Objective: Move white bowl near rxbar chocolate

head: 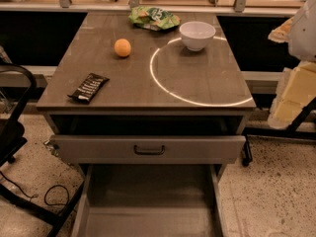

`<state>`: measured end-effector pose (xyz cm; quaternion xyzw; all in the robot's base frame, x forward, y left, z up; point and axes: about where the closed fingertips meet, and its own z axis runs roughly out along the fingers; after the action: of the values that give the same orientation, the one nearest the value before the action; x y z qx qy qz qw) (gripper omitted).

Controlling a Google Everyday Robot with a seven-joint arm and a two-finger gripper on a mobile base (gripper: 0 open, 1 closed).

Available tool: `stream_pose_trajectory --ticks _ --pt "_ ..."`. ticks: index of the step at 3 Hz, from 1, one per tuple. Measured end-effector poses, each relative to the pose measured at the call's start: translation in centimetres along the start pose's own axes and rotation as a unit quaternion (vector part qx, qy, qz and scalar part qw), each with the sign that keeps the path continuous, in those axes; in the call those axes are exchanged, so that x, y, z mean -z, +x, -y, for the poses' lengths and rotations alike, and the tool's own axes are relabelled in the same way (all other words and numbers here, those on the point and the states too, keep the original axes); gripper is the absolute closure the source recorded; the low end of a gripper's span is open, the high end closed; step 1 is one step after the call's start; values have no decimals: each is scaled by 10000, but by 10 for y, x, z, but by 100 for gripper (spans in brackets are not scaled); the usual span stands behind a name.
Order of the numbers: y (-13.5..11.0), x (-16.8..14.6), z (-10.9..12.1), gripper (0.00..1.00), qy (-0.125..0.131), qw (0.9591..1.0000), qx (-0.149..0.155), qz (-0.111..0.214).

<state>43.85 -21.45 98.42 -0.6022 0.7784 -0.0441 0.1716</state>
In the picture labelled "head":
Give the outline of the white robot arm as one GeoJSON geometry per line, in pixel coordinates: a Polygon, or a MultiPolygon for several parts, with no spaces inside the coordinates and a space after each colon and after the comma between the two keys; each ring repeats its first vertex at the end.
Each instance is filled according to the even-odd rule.
{"type": "Polygon", "coordinates": [[[287,42],[289,54],[299,60],[293,69],[283,69],[268,118],[270,127],[284,129],[316,98],[316,0],[307,0],[268,39],[287,42]]]}

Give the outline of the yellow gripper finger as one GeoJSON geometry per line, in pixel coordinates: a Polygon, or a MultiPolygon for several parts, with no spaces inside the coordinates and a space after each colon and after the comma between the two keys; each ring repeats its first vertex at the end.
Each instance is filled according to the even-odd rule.
{"type": "Polygon", "coordinates": [[[284,23],[282,23],[277,28],[273,29],[269,35],[268,39],[277,43],[288,42],[289,40],[289,32],[291,29],[291,25],[293,22],[293,18],[289,18],[284,23]]]}
{"type": "Polygon", "coordinates": [[[268,124],[286,128],[316,97],[316,63],[301,61],[294,69],[284,68],[270,107],[268,124]]]}

